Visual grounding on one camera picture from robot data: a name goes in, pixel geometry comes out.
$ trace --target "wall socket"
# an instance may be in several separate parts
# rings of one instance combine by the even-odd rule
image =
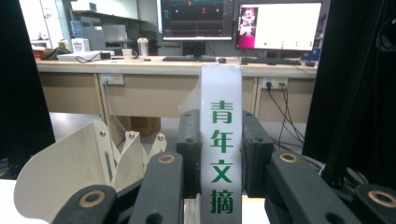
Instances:
[[[124,85],[122,74],[99,74],[100,82],[107,85]]]
[[[288,78],[286,77],[264,77],[262,79],[262,88],[267,88],[267,82],[271,82],[271,90],[282,90],[281,84],[285,84],[284,88],[288,87]]]

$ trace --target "computer monitor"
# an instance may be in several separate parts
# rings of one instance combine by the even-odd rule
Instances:
[[[312,50],[320,8],[319,2],[240,4],[236,48]]]
[[[161,0],[157,8],[163,41],[233,39],[233,0]]]

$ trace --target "desk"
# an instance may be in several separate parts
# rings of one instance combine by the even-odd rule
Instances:
[[[44,94],[50,112],[99,114],[113,133],[117,144],[123,130],[113,115],[178,118],[177,107],[195,88],[201,71],[198,62],[163,62],[151,56],[151,62],[125,63],[105,60],[93,63],[37,60]],[[268,92],[262,89],[263,77],[288,77],[290,111],[293,120],[305,122],[316,76],[316,68],[307,66],[249,64],[228,58],[226,64],[243,69],[243,107],[260,121],[281,121],[282,117]],[[125,85],[108,86],[105,92],[99,74],[123,74]],[[281,106],[283,93],[273,91]]]

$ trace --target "gray floor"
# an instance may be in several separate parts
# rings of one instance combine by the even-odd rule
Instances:
[[[84,125],[92,122],[93,120],[101,120],[98,115],[81,115],[81,114],[64,114],[64,113],[50,113],[50,118],[52,122],[52,128],[55,134],[56,141],[65,138],[70,133],[75,132]],[[177,137],[178,125],[180,119],[173,118],[162,118],[161,119],[161,129],[158,133],[163,133],[165,137]],[[281,122],[262,122],[262,127],[268,134],[273,138],[276,148],[279,146],[290,149],[301,153],[302,142],[304,139],[297,134],[290,124],[285,124],[286,128],[283,128],[282,135],[280,138],[280,144],[278,144],[279,135],[282,130]],[[305,123],[294,123],[296,130],[304,135],[305,133]],[[141,137],[141,142],[145,150],[149,151],[154,138],[157,133],[154,133],[150,137]]]

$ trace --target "monitor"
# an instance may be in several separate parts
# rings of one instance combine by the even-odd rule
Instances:
[[[164,41],[233,39],[233,0],[161,0],[157,9]]]
[[[321,3],[240,4],[237,49],[312,50]]]

